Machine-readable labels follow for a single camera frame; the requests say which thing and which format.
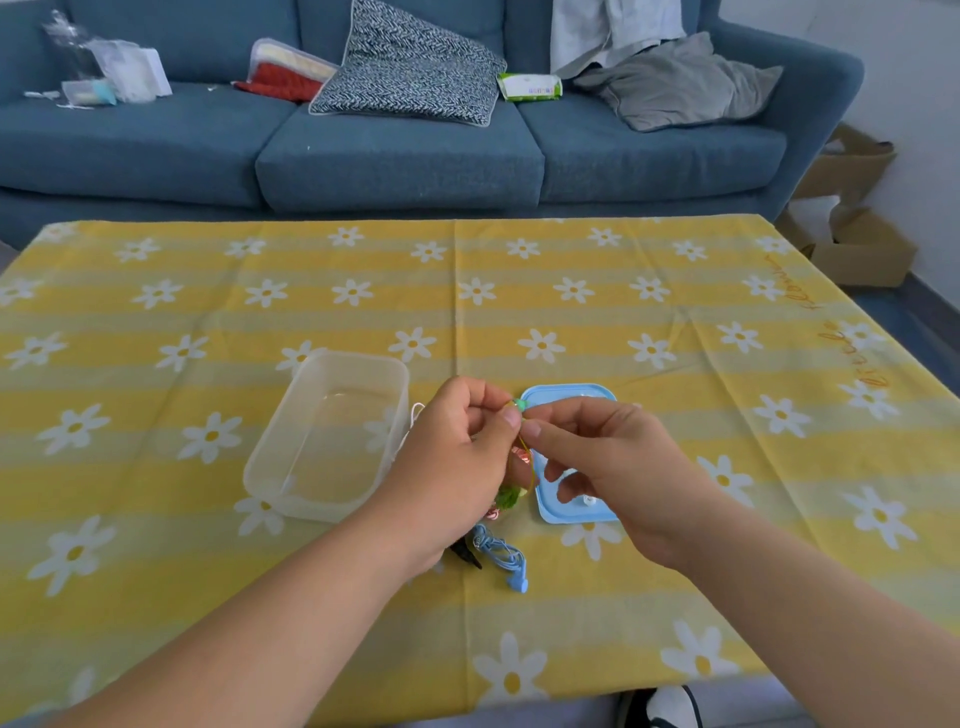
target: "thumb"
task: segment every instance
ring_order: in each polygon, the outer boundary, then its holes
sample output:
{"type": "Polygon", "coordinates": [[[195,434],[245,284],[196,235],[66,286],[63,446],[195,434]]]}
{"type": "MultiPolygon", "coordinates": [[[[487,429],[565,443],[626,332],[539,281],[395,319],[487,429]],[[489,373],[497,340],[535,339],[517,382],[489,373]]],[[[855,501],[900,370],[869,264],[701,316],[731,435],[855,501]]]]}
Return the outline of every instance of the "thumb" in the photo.
{"type": "Polygon", "coordinates": [[[506,462],[522,420],[520,410],[512,402],[487,419],[473,440],[473,446],[485,456],[506,462]]]}
{"type": "Polygon", "coordinates": [[[598,443],[541,420],[525,420],[520,435],[526,444],[547,460],[558,460],[589,475],[602,464],[598,443]]]}

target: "sofa cushion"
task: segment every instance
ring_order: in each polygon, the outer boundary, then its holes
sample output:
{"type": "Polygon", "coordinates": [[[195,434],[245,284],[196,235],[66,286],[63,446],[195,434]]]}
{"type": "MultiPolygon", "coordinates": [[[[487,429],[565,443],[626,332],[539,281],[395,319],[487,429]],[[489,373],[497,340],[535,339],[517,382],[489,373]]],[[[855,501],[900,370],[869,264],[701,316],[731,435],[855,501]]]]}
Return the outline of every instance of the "sofa cushion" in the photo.
{"type": "MultiPolygon", "coordinates": [[[[701,0],[682,0],[682,3],[684,30],[692,35],[700,22],[701,0]]],[[[552,22],[553,0],[506,0],[503,46],[511,72],[550,73],[552,22]]]]}
{"type": "Polygon", "coordinates": [[[297,0],[67,0],[95,36],[156,48],[172,81],[243,81],[253,43],[300,47],[297,0]]]}
{"type": "Polygon", "coordinates": [[[619,203],[727,195],[766,185],[786,136],[753,124],[639,133],[576,92],[519,105],[546,157],[547,203],[619,203]]]}
{"type": "Polygon", "coordinates": [[[543,155],[503,101],[486,128],[302,108],[263,150],[256,176],[277,212],[523,207],[540,197],[543,155]]]}
{"type": "MultiPolygon", "coordinates": [[[[503,56],[504,0],[389,0],[420,20],[479,40],[503,56]]],[[[297,0],[301,47],[327,61],[341,62],[350,32],[350,0],[297,0]]]]}
{"type": "Polygon", "coordinates": [[[52,195],[262,207],[253,163],[295,105],[173,84],[151,104],[0,106],[0,186],[52,195]]]}

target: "white cloth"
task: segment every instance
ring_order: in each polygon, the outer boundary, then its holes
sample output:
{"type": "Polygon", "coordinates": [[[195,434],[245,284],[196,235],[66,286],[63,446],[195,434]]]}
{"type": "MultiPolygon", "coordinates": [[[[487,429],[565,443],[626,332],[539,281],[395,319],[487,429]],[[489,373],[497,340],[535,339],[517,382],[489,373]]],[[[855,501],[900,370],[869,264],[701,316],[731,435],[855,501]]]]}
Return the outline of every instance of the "white cloth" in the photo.
{"type": "Polygon", "coordinates": [[[571,79],[685,36],[681,0],[553,0],[550,73],[571,79]]]}

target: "left hand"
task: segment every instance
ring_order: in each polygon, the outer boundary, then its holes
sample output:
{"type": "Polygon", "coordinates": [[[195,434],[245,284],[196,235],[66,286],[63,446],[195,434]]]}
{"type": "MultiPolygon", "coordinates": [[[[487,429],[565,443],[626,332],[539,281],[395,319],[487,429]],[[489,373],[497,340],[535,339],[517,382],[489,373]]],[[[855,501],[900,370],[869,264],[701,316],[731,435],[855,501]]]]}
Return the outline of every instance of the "left hand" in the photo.
{"type": "Polygon", "coordinates": [[[511,453],[520,421],[511,395],[468,376],[449,379],[420,412],[394,466],[358,511],[409,547],[410,575],[436,564],[483,518],[505,475],[511,484],[530,483],[529,466],[511,453]]]}

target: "yellow striped tablecloth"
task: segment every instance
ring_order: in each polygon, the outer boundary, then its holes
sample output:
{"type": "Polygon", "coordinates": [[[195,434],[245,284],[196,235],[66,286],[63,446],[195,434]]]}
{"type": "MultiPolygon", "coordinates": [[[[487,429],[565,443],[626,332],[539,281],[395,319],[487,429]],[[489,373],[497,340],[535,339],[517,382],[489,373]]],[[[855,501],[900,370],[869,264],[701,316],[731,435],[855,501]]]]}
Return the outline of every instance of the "yellow striped tablecloth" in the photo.
{"type": "MultiPolygon", "coordinates": [[[[960,629],[960,402],[760,218],[82,222],[0,279],[0,718],[99,690],[324,531],[241,484],[322,347],[401,356],[411,401],[454,374],[603,384],[960,629]]],[[[529,593],[447,554],[313,724],[763,670],[618,524],[548,525],[528,497],[493,529],[529,593]]]]}

